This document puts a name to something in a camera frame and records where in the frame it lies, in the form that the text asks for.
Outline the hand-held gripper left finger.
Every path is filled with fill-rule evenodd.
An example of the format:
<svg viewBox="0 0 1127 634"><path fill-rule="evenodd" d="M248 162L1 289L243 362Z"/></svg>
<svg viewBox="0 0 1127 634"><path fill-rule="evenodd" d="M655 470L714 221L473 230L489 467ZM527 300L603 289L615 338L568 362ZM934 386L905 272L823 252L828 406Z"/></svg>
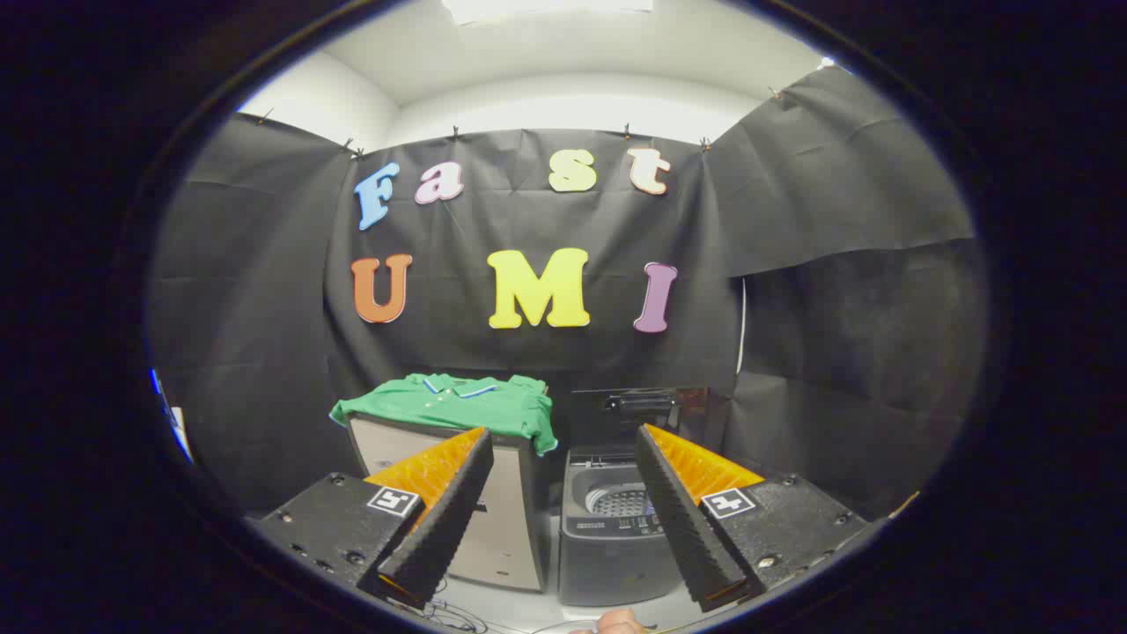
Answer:
<svg viewBox="0 0 1127 634"><path fill-rule="evenodd" d="M335 584L383 601L431 602L494 465L474 428L369 477L332 473L254 523L270 545Z"/></svg>

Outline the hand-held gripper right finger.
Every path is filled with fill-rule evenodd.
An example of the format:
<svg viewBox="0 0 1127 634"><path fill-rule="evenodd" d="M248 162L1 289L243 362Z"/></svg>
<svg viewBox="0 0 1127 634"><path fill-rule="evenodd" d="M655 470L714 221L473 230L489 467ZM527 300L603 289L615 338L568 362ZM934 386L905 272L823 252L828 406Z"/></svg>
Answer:
<svg viewBox="0 0 1127 634"><path fill-rule="evenodd" d="M689 597L703 611L749 601L825 564L870 523L796 475L767 477L657 428L635 457Z"/></svg>

